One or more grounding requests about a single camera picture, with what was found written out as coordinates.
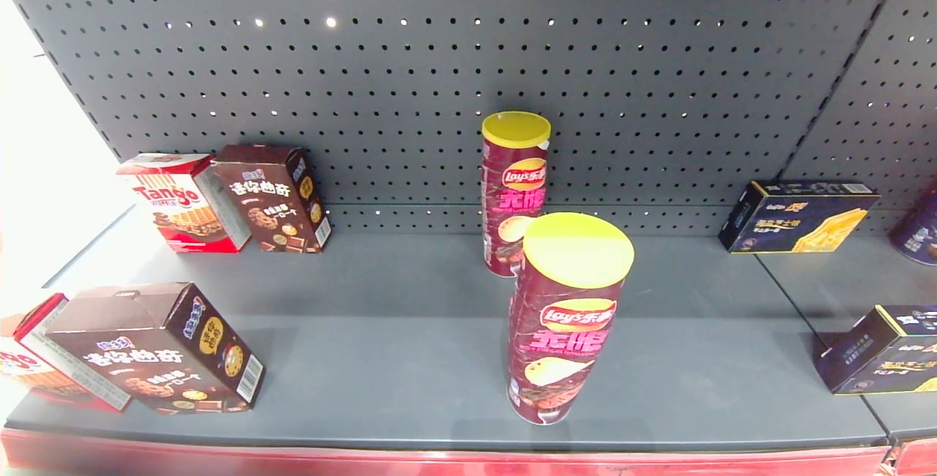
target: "navy snack box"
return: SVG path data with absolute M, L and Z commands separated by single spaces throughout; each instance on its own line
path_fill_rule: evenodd
M 861 182 L 750 182 L 719 232 L 730 253 L 832 253 L 876 205 Z
M 877 305 L 816 367 L 838 395 L 937 390 L 937 305 Z

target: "chocolate image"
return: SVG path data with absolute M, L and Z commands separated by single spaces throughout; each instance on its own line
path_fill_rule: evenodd
M 211 412 L 212 410 L 214 410 L 214 412 L 221 412 L 222 407 L 224 407 L 224 403 L 222 403 L 221 401 L 196 401 L 195 402 L 195 409 L 203 410 L 204 412 Z

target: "shelf surface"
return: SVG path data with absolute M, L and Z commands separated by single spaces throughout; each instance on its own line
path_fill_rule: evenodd
M 715 239 L 636 238 L 605 351 L 569 417 L 536 427 L 505 393 L 512 281 L 477 235 L 337 230 L 321 256 L 175 255 L 136 210 L 53 287 L 192 280 L 268 367 L 253 412 L 123 415 L 27 397 L 12 428 L 150 442 L 390 450 L 779 450 L 884 432 L 827 392 L 813 334 L 752 256 Z
M 901 256 L 884 237 L 852 237 L 826 255 L 758 258 L 827 345 L 874 305 L 933 305 L 937 292 L 937 269 Z M 937 434 L 937 393 L 864 397 L 892 435 Z

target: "potato chip image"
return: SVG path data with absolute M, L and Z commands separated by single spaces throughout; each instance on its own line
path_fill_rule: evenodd
M 519 239 L 524 238 L 526 229 L 530 226 L 530 222 L 534 220 L 536 218 L 532 216 L 509 217 L 498 226 L 498 236 L 508 243 L 517 242 Z
M 836 251 L 836 248 L 843 243 L 843 240 L 853 232 L 853 229 L 859 225 L 859 222 L 869 212 L 864 209 L 852 209 L 847 212 L 841 212 L 839 215 L 830 216 L 819 228 L 813 229 L 807 235 L 804 235 L 792 249 L 793 253 L 830 253 Z
M 930 377 L 914 389 L 914 392 L 937 392 L 937 377 Z
M 545 357 L 535 360 L 524 368 L 524 376 L 536 386 L 546 386 L 561 382 L 566 377 L 592 366 L 595 360 L 589 362 L 576 362 L 559 357 Z

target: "red tango box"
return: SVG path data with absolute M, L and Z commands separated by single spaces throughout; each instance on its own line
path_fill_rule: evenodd
M 237 253 L 250 238 L 211 161 L 211 155 L 144 153 L 117 169 L 177 253 Z

